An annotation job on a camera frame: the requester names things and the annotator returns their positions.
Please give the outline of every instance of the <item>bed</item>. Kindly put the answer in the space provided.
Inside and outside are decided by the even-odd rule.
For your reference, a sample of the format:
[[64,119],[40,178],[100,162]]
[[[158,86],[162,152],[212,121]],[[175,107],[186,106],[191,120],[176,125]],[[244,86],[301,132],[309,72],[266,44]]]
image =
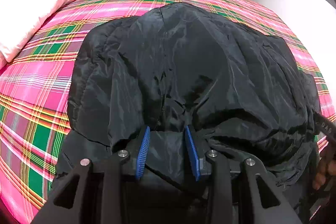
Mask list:
[[[67,98],[74,61],[86,34],[109,20],[187,2],[282,37],[300,70],[314,76],[322,114],[335,120],[330,94],[304,45],[271,10],[249,0],[75,0],[50,16],[0,71],[1,200],[22,224],[47,199],[62,141],[70,130]],[[327,144],[319,140],[319,148]]]

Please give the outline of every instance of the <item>blue ridged pad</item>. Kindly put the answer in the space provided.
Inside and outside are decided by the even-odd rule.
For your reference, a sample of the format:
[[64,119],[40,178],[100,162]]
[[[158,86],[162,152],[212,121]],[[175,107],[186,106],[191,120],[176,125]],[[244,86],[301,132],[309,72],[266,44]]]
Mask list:
[[200,176],[201,176],[201,174],[200,174],[200,160],[198,158],[196,148],[195,148],[195,144],[194,144],[194,141],[193,141],[193,138],[191,136],[191,133],[190,133],[190,130],[189,130],[188,126],[185,127],[184,138],[185,138],[185,142],[186,142],[186,146],[187,146],[187,150],[188,150],[189,160],[190,160],[190,164],[191,164],[191,170],[193,172],[193,175],[194,175],[196,181],[198,181]]
[[151,138],[151,130],[149,127],[147,127],[136,160],[135,178],[138,180],[142,177],[143,172],[145,170],[145,163],[149,149],[150,138]]

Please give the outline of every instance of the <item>human hand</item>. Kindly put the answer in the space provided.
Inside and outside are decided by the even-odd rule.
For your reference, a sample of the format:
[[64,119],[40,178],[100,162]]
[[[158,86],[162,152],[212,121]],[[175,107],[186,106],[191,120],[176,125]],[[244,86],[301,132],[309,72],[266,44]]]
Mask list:
[[331,149],[331,145],[328,145],[320,153],[322,159],[319,162],[317,174],[313,181],[313,188],[315,190],[319,190],[326,183],[327,174],[336,176],[336,160],[329,160],[327,156]]

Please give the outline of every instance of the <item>black cloth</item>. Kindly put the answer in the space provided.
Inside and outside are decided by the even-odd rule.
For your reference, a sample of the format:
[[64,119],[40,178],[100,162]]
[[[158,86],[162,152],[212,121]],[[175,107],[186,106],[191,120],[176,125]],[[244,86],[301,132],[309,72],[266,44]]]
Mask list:
[[72,130],[53,188],[82,158],[108,157],[145,124],[152,133],[141,183],[202,196],[185,157],[183,130],[192,124],[212,148],[260,158],[286,190],[316,154],[319,108],[314,79],[280,37],[186,3],[115,19],[92,29],[78,53]]

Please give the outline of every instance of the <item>metal screw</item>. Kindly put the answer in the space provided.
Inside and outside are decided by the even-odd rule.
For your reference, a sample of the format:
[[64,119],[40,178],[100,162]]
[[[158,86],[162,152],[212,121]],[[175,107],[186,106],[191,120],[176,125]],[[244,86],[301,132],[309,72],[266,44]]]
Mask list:
[[218,152],[216,150],[212,149],[212,150],[209,150],[208,155],[209,155],[209,157],[214,158],[214,157],[217,157]]
[[81,160],[81,165],[82,166],[87,166],[87,165],[89,165],[90,164],[90,160],[89,159],[82,159]]
[[127,157],[128,156],[128,151],[127,150],[120,150],[118,152],[118,156],[122,157],[122,158]]
[[255,161],[251,158],[245,160],[246,164],[249,165],[249,166],[253,166],[255,165]]

